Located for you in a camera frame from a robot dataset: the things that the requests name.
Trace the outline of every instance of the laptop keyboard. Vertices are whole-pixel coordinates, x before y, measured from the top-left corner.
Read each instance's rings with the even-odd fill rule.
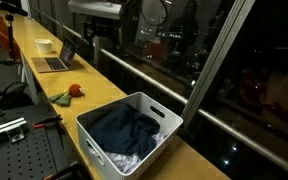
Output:
[[[60,60],[56,57],[45,58],[45,60],[52,70],[66,69],[65,66],[63,66],[63,64],[60,62]]]

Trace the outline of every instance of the dark blue cloth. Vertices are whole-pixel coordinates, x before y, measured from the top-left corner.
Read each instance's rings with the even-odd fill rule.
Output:
[[[105,152],[133,155],[144,159],[155,147],[152,135],[159,132],[155,119],[123,105],[98,120],[89,134]]]

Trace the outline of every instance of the cup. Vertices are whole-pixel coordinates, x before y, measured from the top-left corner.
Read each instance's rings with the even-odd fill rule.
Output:
[[[48,39],[36,39],[35,44],[37,47],[37,51],[42,54],[52,53],[52,40]]]

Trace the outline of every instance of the wire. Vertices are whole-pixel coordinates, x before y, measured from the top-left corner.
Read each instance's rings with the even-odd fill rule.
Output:
[[[152,24],[149,20],[146,19],[144,13],[143,13],[143,5],[141,6],[141,14],[142,14],[142,17],[143,19],[145,20],[145,22],[147,22],[149,25],[151,26],[161,26],[163,25],[166,20],[167,20],[167,17],[168,17],[168,11],[167,11],[167,7],[166,7],[166,3],[163,1],[163,0],[159,0],[161,2],[161,4],[163,5],[164,9],[165,9],[165,18],[164,18],[164,21],[161,22],[161,23],[158,23],[158,24]]]

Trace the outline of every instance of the laundry basket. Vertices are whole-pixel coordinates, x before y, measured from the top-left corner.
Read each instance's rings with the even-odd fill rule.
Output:
[[[94,125],[96,120],[104,117],[115,108],[128,104],[139,112],[154,118],[160,124],[160,133],[167,135],[166,138],[149,153],[140,164],[131,172],[125,174],[121,172],[114,163],[107,157],[105,152],[99,147],[94,139],[89,135],[88,130]],[[82,113],[76,117],[78,125],[79,144],[87,156],[89,162],[95,167],[104,180],[129,180],[137,179],[154,162],[166,146],[175,136],[176,131],[183,123],[183,119],[172,111],[168,110],[144,93],[138,92],[120,100],[111,102],[99,108]],[[92,148],[97,155],[89,153]]]

